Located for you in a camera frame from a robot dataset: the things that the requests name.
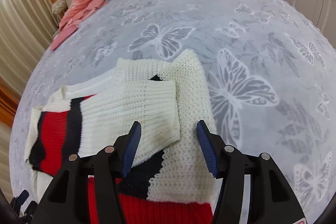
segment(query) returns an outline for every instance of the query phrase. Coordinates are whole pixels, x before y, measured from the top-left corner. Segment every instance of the pink cloth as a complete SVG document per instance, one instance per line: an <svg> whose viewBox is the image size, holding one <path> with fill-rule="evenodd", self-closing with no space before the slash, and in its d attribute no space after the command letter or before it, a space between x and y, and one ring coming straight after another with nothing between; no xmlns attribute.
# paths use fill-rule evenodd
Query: pink cloth
<svg viewBox="0 0 336 224"><path fill-rule="evenodd" d="M104 0L72 0L59 24L60 33L50 45L53 51L77 30L77 25L106 4Z"/></svg>

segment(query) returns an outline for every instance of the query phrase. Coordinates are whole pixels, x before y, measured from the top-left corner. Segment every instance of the bed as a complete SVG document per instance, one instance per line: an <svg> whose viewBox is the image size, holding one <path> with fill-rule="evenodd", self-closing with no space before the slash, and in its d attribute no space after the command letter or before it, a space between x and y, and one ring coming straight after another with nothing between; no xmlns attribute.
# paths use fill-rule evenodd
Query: bed
<svg viewBox="0 0 336 224"><path fill-rule="evenodd" d="M205 71L217 133L245 154L270 153L315 222L336 191L336 53L320 31L283 0L108 1L28 81L10 140L14 196L32 187L22 159L33 107L120 57L171 62L188 48ZM167 43L181 27L192 32ZM242 221L247 213L245 204Z"/></svg>

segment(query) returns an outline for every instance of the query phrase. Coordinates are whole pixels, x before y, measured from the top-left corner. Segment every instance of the metal screw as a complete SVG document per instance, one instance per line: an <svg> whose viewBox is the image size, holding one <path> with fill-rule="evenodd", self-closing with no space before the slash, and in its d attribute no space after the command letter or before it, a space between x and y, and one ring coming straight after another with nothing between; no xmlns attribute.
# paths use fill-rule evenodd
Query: metal screw
<svg viewBox="0 0 336 224"><path fill-rule="evenodd" d="M268 155L267 153L262 153L261 154L261 157L264 159L264 160L269 160L271 158L270 155Z"/></svg>
<svg viewBox="0 0 336 224"><path fill-rule="evenodd" d="M107 146L105 147L105 152L106 153L112 153L114 151L114 147L113 146Z"/></svg>
<svg viewBox="0 0 336 224"><path fill-rule="evenodd" d="M224 147L224 150L225 150L226 152L231 153L231 152L234 151L234 148L233 148L233 146L231 146L231 145L226 145L226 147Z"/></svg>
<svg viewBox="0 0 336 224"><path fill-rule="evenodd" d="M76 154L72 154L69 156L69 161L74 161L74 160L77 160L77 155Z"/></svg>

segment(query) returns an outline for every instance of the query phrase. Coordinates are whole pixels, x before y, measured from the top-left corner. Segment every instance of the red and white label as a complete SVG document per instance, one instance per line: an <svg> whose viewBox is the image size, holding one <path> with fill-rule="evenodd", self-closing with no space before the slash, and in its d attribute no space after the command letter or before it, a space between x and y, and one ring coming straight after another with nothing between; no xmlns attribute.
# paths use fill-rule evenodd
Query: red and white label
<svg viewBox="0 0 336 224"><path fill-rule="evenodd" d="M307 221L306 221L306 219L305 219L305 218L302 218L302 219L300 219L300 220L296 221L296 222L295 222L295 223L293 223L293 224L307 224Z"/></svg>

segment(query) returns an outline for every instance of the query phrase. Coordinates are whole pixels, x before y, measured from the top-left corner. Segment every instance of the gray butterfly print bedspread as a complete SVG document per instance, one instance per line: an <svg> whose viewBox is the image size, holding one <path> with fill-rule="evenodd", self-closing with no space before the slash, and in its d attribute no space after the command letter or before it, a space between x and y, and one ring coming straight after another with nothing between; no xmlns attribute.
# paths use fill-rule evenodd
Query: gray butterfly print bedspread
<svg viewBox="0 0 336 224"><path fill-rule="evenodd" d="M313 223L336 190L336 53L283 0L111 0L47 50L27 84L10 140L14 195L31 189L33 107L119 57L173 61L186 48L203 65L217 133L243 153L270 153Z"/></svg>

